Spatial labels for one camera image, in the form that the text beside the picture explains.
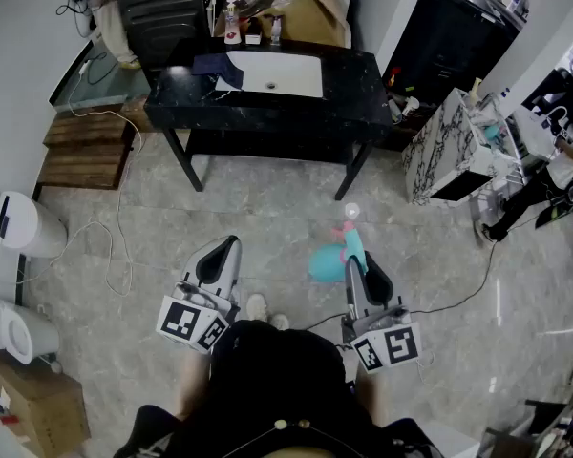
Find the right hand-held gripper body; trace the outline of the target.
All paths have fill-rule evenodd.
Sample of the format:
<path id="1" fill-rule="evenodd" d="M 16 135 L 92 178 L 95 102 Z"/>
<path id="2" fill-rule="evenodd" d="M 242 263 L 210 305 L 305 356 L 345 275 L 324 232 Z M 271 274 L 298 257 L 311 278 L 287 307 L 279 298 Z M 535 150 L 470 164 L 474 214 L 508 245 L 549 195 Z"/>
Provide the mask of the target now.
<path id="1" fill-rule="evenodd" d="M 356 353 L 368 374 L 417 363 L 421 356 L 419 324 L 412 321 L 405 305 L 355 317 L 351 311 L 342 318 L 344 344 Z"/>

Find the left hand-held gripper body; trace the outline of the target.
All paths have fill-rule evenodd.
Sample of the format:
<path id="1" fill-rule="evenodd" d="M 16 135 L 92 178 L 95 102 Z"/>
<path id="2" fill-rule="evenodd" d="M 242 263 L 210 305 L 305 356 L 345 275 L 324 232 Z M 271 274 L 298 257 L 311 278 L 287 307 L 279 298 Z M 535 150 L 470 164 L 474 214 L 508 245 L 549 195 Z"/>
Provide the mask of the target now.
<path id="1" fill-rule="evenodd" d="M 180 280 L 162 300 L 156 332 L 172 342 L 209 354 L 239 312 L 232 291 L 227 300 L 207 292 L 199 283 Z"/>

